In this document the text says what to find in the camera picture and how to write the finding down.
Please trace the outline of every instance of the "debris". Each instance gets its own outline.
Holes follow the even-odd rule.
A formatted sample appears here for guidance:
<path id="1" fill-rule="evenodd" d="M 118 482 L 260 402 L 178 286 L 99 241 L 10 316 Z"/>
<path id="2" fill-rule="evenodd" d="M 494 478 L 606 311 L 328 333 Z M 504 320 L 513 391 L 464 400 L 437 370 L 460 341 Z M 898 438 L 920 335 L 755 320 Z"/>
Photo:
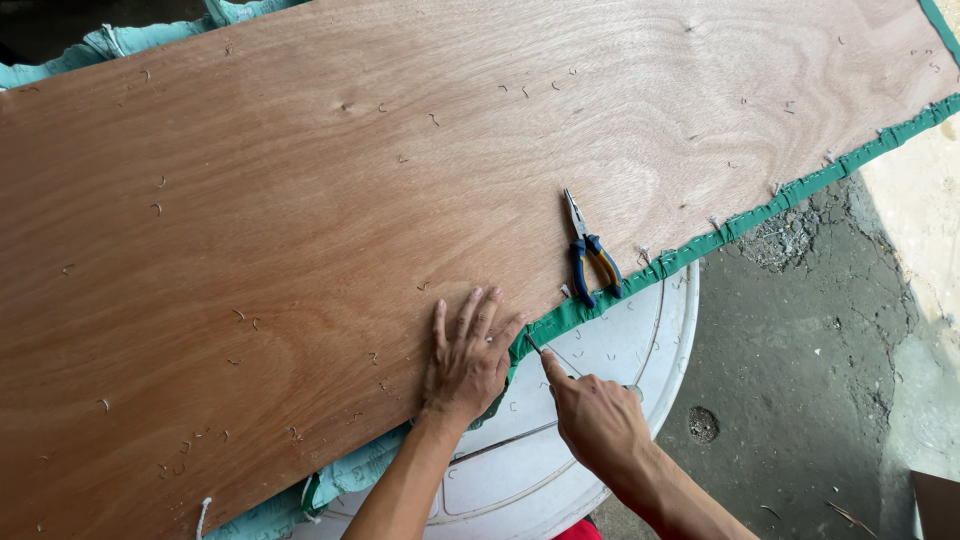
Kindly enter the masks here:
<path id="1" fill-rule="evenodd" d="M 852 524 L 854 524 L 854 525 L 856 525 L 856 526 L 858 526 L 858 527 L 866 530 L 867 532 L 870 533 L 871 536 L 873 536 L 874 538 L 877 538 L 877 536 L 874 534 L 874 532 L 873 532 L 872 530 L 870 530 L 869 528 L 867 528 L 867 526 L 863 525 L 863 522 L 861 522 L 860 520 L 858 520 L 858 519 L 854 518 L 852 515 L 850 515 L 850 512 L 848 512 L 847 510 L 844 510 L 843 508 L 841 508 L 840 506 L 837 506 L 837 505 L 834 504 L 834 503 L 831 503 L 830 501 L 827 501 L 827 504 L 829 504 L 830 508 L 833 508 L 834 510 L 836 510 L 838 514 L 840 514 L 841 516 L 847 518 L 847 520 L 850 521 L 850 523 L 852 523 Z"/>
<path id="2" fill-rule="evenodd" d="M 766 508 L 766 509 L 770 510 L 771 512 L 774 513 L 775 516 L 777 516 L 777 519 L 779 519 L 779 520 L 781 520 L 781 521 L 783 520 L 783 518 L 781 518 L 780 515 L 777 513 L 777 510 L 774 510 L 774 509 L 771 508 L 770 506 L 767 506 L 766 504 L 761 504 L 760 507 L 761 507 L 761 508 Z"/>

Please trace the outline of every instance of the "left hand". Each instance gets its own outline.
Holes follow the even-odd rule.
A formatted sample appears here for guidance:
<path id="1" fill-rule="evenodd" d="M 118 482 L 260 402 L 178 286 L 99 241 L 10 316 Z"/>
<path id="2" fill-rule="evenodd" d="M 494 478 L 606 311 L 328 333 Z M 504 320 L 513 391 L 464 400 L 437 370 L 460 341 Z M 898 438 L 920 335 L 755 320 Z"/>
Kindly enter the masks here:
<path id="1" fill-rule="evenodd" d="M 487 342 L 487 332 L 503 297 L 494 287 L 480 306 L 483 289 L 473 289 L 460 310 L 453 338 L 446 337 L 446 302 L 434 308 L 433 355 L 423 380 L 423 409 L 420 416 L 440 416 L 466 429 L 487 410 L 503 391 L 510 367 L 507 349 L 523 328 L 526 315 L 518 314 Z"/>

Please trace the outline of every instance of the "green fabric edge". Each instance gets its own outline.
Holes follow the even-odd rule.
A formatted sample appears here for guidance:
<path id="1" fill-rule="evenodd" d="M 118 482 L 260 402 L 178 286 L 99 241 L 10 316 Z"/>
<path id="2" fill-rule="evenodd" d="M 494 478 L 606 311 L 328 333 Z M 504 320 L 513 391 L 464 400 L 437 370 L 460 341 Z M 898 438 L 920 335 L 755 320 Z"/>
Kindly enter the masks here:
<path id="1" fill-rule="evenodd" d="M 957 66 L 960 66 L 960 42 L 957 42 L 957 37 L 945 21 L 944 15 L 940 12 L 940 8 L 933 3 L 933 0 L 920 0 L 920 8 L 924 10 L 926 18 L 929 19 L 933 28 L 937 30 L 937 34 L 939 34 L 940 39 L 944 41 L 947 50 L 953 55 L 953 61 L 957 62 Z"/>
<path id="2" fill-rule="evenodd" d="M 640 289 L 675 274 L 694 260 L 734 241 L 767 218 L 793 207 L 801 199 L 808 197 L 827 184 L 850 176 L 864 163 L 901 146 L 914 135 L 939 125 L 957 112 L 960 112 L 960 93 L 954 93 L 939 103 L 931 103 L 911 120 L 879 130 L 878 138 L 841 156 L 836 162 L 823 169 L 785 185 L 769 203 L 729 218 L 718 231 L 696 236 L 679 250 L 664 251 L 659 257 L 651 260 L 645 268 L 624 280 L 623 298 L 614 298 L 606 290 L 595 291 L 597 305 L 594 309 L 587 309 L 583 302 L 573 298 L 564 300 L 559 307 L 548 312 L 541 319 L 525 325 L 521 334 L 514 340 L 514 344 L 510 346 L 510 370 L 507 372 L 507 388 L 509 389 L 510 381 L 514 378 L 514 372 L 520 360 L 533 351 L 530 344 L 523 338 L 524 333 L 530 332 L 534 341 L 538 345 L 542 345 L 562 333 L 572 330 L 577 325 L 600 316 L 609 307 L 630 298 Z M 487 411 L 471 424 L 472 429 L 483 425 L 484 421 L 496 414 L 496 410 L 505 394 L 506 389 Z"/>

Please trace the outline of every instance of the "white plastic table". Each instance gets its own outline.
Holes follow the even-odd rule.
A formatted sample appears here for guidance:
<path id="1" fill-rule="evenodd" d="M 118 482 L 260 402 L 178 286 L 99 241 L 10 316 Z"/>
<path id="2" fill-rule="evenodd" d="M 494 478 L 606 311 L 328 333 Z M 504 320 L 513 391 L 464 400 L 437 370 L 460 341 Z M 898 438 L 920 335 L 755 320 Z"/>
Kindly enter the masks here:
<path id="1" fill-rule="evenodd" d="M 700 296 L 699 264 L 557 337 L 547 346 L 575 377 L 593 373 L 643 393 L 643 413 L 656 437 L 680 389 L 693 345 Z M 516 369 L 499 412 L 464 435 L 454 458 L 557 420 L 536 353 Z M 318 525 L 294 529 L 300 539 L 340 538 L 371 488 L 339 497 Z M 552 538 L 610 495 L 578 463 L 555 427 L 518 438 L 451 465 L 430 510 L 428 540 Z"/>

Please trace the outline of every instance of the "right hand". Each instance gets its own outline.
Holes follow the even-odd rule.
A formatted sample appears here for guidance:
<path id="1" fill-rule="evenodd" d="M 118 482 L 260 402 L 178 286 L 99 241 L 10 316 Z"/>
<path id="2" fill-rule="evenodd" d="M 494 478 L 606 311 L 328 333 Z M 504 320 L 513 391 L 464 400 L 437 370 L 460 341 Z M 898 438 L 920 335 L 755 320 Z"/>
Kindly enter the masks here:
<path id="1" fill-rule="evenodd" d="M 639 397 L 595 375 L 569 379 L 554 354 L 540 355 L 557 405 L 557 429 L 573 456 L 609 484 L 653 445 Z"/>

